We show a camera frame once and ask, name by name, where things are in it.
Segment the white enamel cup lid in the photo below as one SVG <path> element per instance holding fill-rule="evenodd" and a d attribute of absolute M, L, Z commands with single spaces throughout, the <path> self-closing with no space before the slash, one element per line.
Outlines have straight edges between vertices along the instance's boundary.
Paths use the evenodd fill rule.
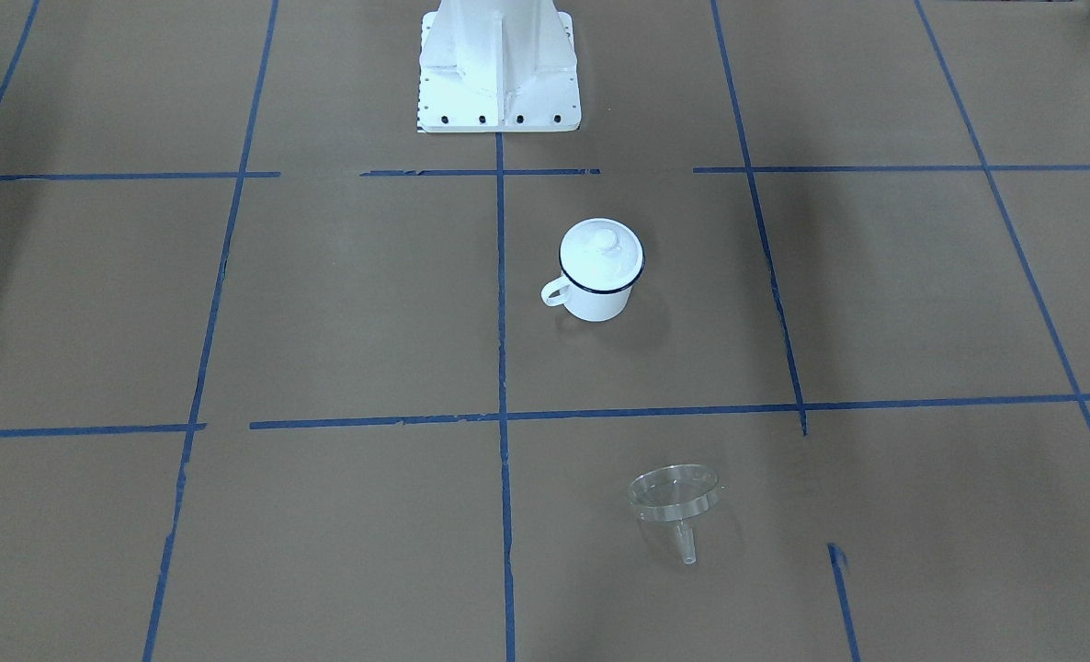
<path fill-rule="evenodd" d="M 559 244 L 559 268 L 578 288 L 610 294 L 632 288 L 645 268 L 641 239 L 623 222 L 576 222 Z"/>

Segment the white enamel cup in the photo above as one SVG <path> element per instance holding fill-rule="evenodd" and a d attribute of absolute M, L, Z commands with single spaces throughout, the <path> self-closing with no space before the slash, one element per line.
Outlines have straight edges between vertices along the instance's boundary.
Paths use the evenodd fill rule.
<path fill-rule="evenodd" d="M 546 306 L 565 306 L 576 318 L 606 322 L 628 306 L 643 272 L 631 268 L 620 276 L 596 276 L 579 269 L 562 269 L 561 276 L 542 286 L 538 297 Z"/>

